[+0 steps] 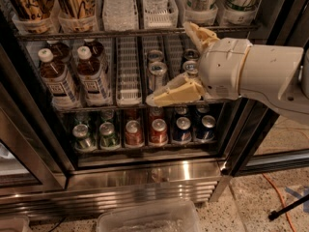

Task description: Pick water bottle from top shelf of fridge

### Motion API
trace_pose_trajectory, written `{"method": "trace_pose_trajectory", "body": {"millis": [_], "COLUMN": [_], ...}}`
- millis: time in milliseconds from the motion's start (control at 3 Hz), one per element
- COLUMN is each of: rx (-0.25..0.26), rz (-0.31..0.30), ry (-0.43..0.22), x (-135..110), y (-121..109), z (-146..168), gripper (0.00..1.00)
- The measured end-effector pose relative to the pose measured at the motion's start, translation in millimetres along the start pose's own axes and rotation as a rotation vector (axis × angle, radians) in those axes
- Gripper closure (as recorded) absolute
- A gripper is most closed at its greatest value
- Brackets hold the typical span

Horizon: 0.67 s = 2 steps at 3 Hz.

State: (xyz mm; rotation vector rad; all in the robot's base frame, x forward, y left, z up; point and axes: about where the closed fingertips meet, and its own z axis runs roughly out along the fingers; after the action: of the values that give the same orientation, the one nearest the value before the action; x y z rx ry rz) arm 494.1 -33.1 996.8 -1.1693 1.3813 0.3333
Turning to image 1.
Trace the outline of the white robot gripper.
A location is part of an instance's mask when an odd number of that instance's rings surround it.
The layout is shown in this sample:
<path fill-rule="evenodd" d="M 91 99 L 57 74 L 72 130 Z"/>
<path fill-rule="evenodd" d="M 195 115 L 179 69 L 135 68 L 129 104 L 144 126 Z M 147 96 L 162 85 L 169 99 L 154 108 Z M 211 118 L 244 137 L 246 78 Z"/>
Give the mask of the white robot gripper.
<path fill-rule="evenodd" d="M 252 43 L 247 39 L 219 40 L 215 32 L 193 22 L 185 22 L 183 28 L 200 53 L 207 48 L 199 62 L 201 80 L 190 77 L 186 72 L 181 73 L 148 95 L 146 104 L 162 107 L 196 102 L 206 91 L 213 99 L 236 100 L 239 97 L 240 71 Z"/>

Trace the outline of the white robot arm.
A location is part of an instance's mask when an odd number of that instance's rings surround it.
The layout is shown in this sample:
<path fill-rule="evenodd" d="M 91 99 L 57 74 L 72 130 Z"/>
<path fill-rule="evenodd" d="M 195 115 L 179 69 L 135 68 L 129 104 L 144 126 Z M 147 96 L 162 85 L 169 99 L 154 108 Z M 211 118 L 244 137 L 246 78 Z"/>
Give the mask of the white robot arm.
<path fill-rule="evenodd" d="M 219 39 L 192 22 L 186 35 L 200 53 L 195 77 L 181 73 L 146 97 L 150 106 L 248 98 L 277 114 L 309 124 L 308 52 L 301 47 Z"/>

